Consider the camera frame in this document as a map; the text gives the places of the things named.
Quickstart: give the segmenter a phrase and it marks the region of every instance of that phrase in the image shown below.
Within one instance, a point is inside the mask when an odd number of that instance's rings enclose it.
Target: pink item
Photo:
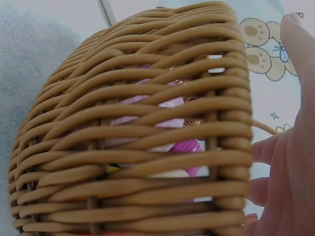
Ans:
[[[139,81],[137,84],[142,84],[145,83],[147,81],[149,81],[150,79],[144,79]],[[174,82],[170,82],[168,83],[168,85],[170,86],[175,86]],[[121,104],[132,104],[135,102],[138,102],[140,100],[143,100],[145,98],[149,97],[149,95],[138,95],[138,96],[134,96],[131,98],[128,98],[124,101],[121,101]],[[184,104],[184,100],[182,97],[177,97],[174,98],[172,100],[166,101],[166,102],[162,102],[159,104],[160,107],[176,107],[179,105],[183,105]],[[117,124],[123,124],[126,123],[128,121],[137,119],[138,117],[136,116],[125,116],[125,117],[121,117],[118,119],[114,119],[111,121],[111,125],[117,125]],[[165,128],[182,128],[184,125],[184,119],[182,118],[175,118],[175,119],[171,119],[171,120],[167,120],[164,122],[161,122],[159,124],[156,124],[156,127],[165,127]],[[123,143],[127,143],[130,141],[136,140],[135,138],[119,138],[119,139],[108,139],[106,140],[106,145],[108,146],[113,146],[113,145],[118,145],[118,144],[123,144]],[[163,145],[160,147],[154,147],[151,149],[151,151],[161,151],[161,152],[166,152],[169,151],[172,147],[174,146],[174,144],[167,144],[167,145]]]
[[[182,142],[175,143],[170,149],[171,152],[200,152],[201,147],[196,139],[185,140]],[[200,170],[200,167],[192,167],[185,170],[190,177],[195,177]]]

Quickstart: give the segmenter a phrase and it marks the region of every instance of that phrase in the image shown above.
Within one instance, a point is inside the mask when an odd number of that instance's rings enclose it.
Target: woven rattan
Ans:
[[[185,103],[159,105],[178,97]],[[60,65],[21,125],[8,167],[13,227],[20,236],[240,236],[251,114],[245,47],[228,5],[127,18]],[[113,125],[123,117],[137,118]],[[156,125],[175,118],[183,128]],[[205,139],[205,152],[155,150],[189,139]],[[110,163],[130,165],[110,172]],[[209,176],[148,177],[195,166]],[[191,202],[199,197],[212,199]]]

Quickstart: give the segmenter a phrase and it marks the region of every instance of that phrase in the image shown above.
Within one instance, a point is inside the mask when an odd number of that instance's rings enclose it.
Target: light blue fabric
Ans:
[[[18,127],[49,75],[81,41],[51,18],[0,3],[0,236],[17,235],[6,188]]]

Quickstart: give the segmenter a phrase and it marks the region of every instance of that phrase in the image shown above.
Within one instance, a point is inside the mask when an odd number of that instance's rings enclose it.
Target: cartoon bear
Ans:
[[[266,74],[272,81],[279,81],[285,71],[296,76],[293,64],[281,43],[279,23],[273,21],[264,23],[260,19],[248,18],[240,24],[240,28],[244,41],[248,45],[246,54],[250,71]],[[272,50],[278,53],[276,57],[271,57],[266,50],[261,48],[269,39],[276,41]]]

